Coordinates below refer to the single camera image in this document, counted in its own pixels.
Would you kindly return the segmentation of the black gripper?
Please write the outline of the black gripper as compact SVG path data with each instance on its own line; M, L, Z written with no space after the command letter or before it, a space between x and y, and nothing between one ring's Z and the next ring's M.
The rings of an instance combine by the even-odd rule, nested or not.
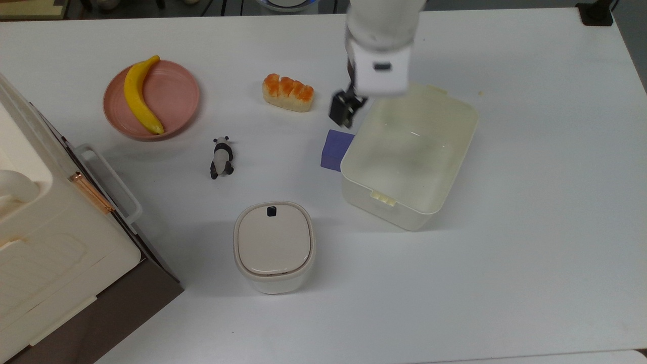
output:
M352 127L355 113L368 100L368 97L356 94L354 64L351 60L347 60L347 73L350 80L348 88L335 93L330 104L330 119L341 127Z

